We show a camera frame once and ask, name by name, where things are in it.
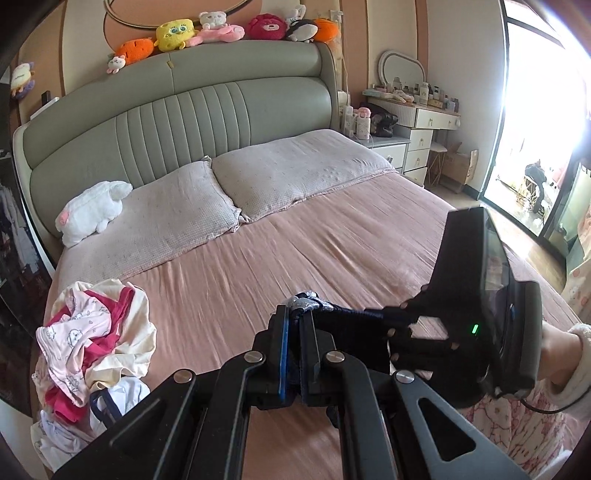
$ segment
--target yellow spongebob plush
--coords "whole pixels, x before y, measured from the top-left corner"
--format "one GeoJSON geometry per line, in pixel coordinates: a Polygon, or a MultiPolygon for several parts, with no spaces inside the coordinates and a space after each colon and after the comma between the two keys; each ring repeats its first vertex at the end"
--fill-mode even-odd
{"type": "Polygon", "coordinates": [[[154,47],[158,47],[160,51],[185,48],[185,41],[194,35],[195,29],[193,28],[193,22],[188,18],[167,22],[156,29],[154,47]]]}

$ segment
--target orange plush carrot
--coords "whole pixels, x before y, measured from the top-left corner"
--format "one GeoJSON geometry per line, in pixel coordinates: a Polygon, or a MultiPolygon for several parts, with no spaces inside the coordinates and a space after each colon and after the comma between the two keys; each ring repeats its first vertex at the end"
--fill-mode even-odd
{"type": "Polygon", "coordinates": [[[154,41],[151,38],[137,38],[129,40],[117,48],[115,56],[125,56],[125,64],[131,65],[136,61],[148,58],[153,51],[154,41]]]}
{"type": "Polygon", "coordinates": [[[314,35],[314,41],[329,42],[334,40],[339,34],[339,26],[325,18],[316,18],[314,20],[318,26],[318,32],[314,35]]]}

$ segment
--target pile of clothes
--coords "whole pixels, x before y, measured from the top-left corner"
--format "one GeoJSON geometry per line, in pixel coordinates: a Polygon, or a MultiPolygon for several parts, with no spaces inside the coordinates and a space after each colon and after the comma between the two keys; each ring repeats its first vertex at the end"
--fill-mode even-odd
{"type": "Polygon", "coordinates": [[[146,293],[130,283],[76,282],[37,329],[33,382],[42,410],[31,439],[52,471],[150,393],[139,380],[156,349],[148,312],[146,293]]]}

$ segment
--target pillow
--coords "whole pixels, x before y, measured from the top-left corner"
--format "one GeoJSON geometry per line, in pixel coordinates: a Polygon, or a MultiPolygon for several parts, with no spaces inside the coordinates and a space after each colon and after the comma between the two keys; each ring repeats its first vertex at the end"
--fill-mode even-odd
{"type": "Polygon", "coordinates": [[[133,190],[104,232],[64,251],[57,291],[79,280],[130,277],[238,228],[240,210],[210,162],[193,162],[133,190]]]}
{"type": "Polygon", "coordinates": [[[224,153],[213,159],[212,169],[250,223],[393,167],[334,130],[317,130],[224,153]]]}

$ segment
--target human hand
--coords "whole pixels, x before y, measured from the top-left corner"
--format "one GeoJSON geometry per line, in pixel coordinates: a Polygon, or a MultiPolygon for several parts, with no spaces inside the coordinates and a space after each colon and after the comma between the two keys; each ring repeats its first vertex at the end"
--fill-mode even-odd
{"type": "Polygon", "coordinates": [[[548,378],[563,390],[583,356],[583,344],[574,333],[563,332],[542,322],[542,348],[538,380],[548,378]]]}

